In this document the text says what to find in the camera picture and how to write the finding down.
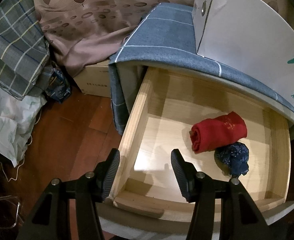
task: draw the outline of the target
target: red fabric roll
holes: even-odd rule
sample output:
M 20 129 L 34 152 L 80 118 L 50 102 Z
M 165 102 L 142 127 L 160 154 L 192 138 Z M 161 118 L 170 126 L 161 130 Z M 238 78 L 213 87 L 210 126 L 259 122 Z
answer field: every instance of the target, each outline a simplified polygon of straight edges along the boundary
M 247 137 L 244 120 L 235 112 L 205 119 L 191 128 L 190 139 L 195 153 L 215 150 Z

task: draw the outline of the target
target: wooden drawer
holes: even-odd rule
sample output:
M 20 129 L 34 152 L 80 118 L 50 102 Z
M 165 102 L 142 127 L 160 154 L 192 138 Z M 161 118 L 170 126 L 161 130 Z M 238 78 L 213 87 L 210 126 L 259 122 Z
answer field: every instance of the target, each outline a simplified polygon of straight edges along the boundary
M 290 175 L 287 120 L 274 110 L 220 83 L 149 67 L 129 117 L 121 161 L 109 199 L 113 205 L 153 218 L 190 222 L 194 208 L 182 197 L 171 167 L 178 148 L 185 161 L 213 179 L 228 181 L 214 152 L 194 154 L 193 124 L 235 111 L 247 125 L 249 172 L 239 179 L 263 212 L 285 202 Z M 216 200 L 215 221 L 220 220 Z

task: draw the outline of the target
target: brown cardboard box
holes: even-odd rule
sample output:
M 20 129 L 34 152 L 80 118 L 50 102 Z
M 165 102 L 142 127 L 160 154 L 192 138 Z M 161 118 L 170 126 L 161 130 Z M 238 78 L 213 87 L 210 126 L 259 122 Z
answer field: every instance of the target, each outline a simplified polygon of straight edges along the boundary
M 74 80 L 84 94 L 110 97 L 109 60 L 88 65 Z

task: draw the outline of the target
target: open drawer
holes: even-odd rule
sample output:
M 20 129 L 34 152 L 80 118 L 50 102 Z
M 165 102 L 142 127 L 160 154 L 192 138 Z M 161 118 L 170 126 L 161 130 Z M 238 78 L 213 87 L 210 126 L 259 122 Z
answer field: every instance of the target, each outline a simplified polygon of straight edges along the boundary
M 218 82 L 149 67 L 131 111 L 119 151 L 121 161 L 109 198 L 113 205 L 153 218 L 190 222 L 194 208 L 179 190 L 170 154 L 178 148 L 187 162 L 213 179 L 230 176 L 214 151 L 195 154 L 193 124 L 235 111 L 247 125 L 249 172 L 239 180 L 263 212 L 285 202 L 290 176 L 287 120 L 265 103 Z M 220 221 L 216 200 L 215 221 Z

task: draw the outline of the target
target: gray plaid cloth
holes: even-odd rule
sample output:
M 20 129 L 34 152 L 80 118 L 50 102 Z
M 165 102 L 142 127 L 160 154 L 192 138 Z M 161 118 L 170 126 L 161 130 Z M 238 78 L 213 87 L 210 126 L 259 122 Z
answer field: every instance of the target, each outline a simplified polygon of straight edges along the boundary
M 0 3 L 0 86 L 18 99 L 39 96 L 53 68 L 49 45 L 36 19 L 34 0 Z

